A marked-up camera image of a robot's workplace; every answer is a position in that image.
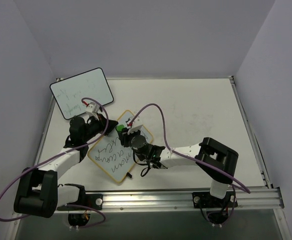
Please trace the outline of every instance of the handwriting on whiteboard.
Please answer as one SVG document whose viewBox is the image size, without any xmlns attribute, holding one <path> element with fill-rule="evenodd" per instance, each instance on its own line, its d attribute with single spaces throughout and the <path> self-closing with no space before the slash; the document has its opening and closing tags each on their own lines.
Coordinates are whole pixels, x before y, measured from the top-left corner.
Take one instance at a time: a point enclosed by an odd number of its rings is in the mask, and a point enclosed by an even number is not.
<svg viewBox="0 0 292 240">
<path fill-rule="evenodd" d="M 148 136 L 142 131 L 141 135 L 148 139 Z M 121 146 L 119 138 L 116 137 L 112 139 L 105 148 L 97 149 L 95 160 L 103 164 L 111 164 L 111 171 L 114 173 L 131 159 L 132 154 L 132 149 L 130 147 Z"/>
<path fill-rule="evenodd" d="M 87 82 L 90 83 L 88 88 L 95 88 L 95 84 L 93 82 L 89 82 L 88 79 Z M 81 104 L 81 98 L 83 97 L 81 90 L 69 93 L 66 89 L 59 89 L 57 93 L 58 94 L 56 94 L 56 99 L 66 102 L 67 107 L 63 110 L 65 114 L 74 116 L 75 114 L 73 113 L 78 113 L 78 111 L 81 113 L 84 110 L 84 106 Z"/>
</svg>

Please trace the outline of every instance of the white tabletop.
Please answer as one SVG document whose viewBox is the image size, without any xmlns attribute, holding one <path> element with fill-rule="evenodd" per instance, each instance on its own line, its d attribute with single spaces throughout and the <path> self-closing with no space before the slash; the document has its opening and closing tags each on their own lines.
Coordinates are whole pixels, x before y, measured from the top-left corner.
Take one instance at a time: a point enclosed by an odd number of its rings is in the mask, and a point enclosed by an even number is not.
<svg viewBox="0 0 292 240">
<path fill-rule="evenodd" d="M 264 186 L 246 128 L 229 79 L 145 79 L 108 80 L 114 102 L 106 106 L 110 119 L 125 110 L 136 113 L 148 103 L 157 103 L 166 118 L 171 147 L 183 147 L 211 137 L 239 153 L 235 177 L 248 187 Z M 154 136 L 155 145 L 164 145 L 163 128 L 157 108 L 140 115 Z M 57 154 L 69 134 L 69 121 L 54 106 L 40 162 Z M 134 166 L 121 184 L 115 183 L 88 157 L 68 170 L 59 183 L 84 185 L 88 191 L 162 190 L 209 188 L 211 178 L 197 166 L 151 169 L 140 177 L 143 167 Z"/>
</svg>

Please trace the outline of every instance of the green marker cap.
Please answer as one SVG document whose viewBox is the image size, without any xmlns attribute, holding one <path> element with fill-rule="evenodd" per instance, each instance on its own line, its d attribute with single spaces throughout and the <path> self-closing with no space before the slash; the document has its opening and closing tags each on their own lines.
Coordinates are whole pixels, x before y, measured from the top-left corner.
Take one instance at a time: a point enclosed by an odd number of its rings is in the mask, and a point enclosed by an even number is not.
<svg viewBox="0 0 292 240">
<path fill-rule="evenodd" d="M 125 126 L 123 124 L 116 126 L 117 132 L 121 132 L 122 129 L 124 129 L 124 128 L 125 128 Z"/>
</svg>

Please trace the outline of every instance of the white wall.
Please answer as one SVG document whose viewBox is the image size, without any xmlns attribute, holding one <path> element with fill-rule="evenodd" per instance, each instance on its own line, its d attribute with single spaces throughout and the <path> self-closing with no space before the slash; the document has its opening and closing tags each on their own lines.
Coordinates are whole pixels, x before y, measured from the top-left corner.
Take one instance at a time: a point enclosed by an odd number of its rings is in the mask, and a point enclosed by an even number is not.
<svg viewBox="0 0 292 240">
<path fill-rule="evenodd" d="M 292 234 L 292 0 L 276 0 L 235 81 Z"/>
<path fill-rule="evenodd" d="M 274 0 L 15 0 L 54 74 L 225 77 Z"/>
<path fill-rule="evenodd" d="M 15 3 L 0 0 L 0 192 L 34 161 L 53 79 Z M 11 217 L 15 190 L 1 202 L 1 217 Z M 0 222 L 0 239 L 8 224 Z"/>
</svg>

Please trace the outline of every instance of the small whiteboard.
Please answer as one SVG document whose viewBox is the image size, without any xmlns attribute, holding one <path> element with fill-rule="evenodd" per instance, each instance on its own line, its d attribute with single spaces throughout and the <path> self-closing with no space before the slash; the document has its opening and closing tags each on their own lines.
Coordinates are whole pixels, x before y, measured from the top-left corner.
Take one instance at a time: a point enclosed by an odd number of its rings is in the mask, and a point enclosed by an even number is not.
<svg viewBox="0 0 292 240">
<path fill-rule="evenodd" d="M 65 119 L 85 112 L 82 98 L 92 98 L 102 105 L 112 103 L 114 98 L 110 91 L 104 72 L 96 68 L 50 85 L 59 109 Z"/>
<path fill-rule="evenodd" d="M 126 127 L 126 121 L 132 116 L 132 112 L 126 110 L 117 120 L 118 125 L 123 124 Z M 152 143 L 153 136 L 147 128 L 142 126 L 140 131 L 147 142 Z M 116 130 L 97 141 L 89 150 L 88 157 L 117 183 L 123 181 L 135 164 L 132 149 L 121 146 Z"/>
</svg>

